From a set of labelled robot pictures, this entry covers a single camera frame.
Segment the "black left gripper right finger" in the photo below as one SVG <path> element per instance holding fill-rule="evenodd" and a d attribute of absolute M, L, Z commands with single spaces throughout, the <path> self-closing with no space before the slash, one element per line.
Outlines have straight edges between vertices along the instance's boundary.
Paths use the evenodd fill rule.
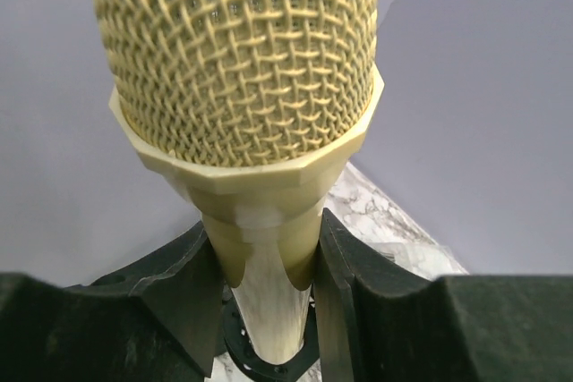
<path fill-rule="evenodd" d="M 325 211 L 314 300 L 326 381 L 572 378 L 570 276 L 429 281 Z"/>

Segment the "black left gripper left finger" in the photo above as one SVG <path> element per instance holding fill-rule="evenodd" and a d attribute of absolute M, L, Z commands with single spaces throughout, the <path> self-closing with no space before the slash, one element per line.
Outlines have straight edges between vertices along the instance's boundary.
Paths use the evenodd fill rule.
<path fill-rule="evenodd" d="M 1 276 L 4 381 L 202 381 L 223 279 L 202 225 L 89 285 Z"/>

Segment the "cream yellow microphone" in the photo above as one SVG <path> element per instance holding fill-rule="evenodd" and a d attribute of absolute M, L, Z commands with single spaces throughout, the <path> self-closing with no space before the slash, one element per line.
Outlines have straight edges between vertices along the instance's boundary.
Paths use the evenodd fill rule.
<path fill-rule="evenodd" d="M 254 351 L 304 345 L 326 196 L 383 82 L 377 0 L 93 0 L 117 121 L 201 212 Z"/>

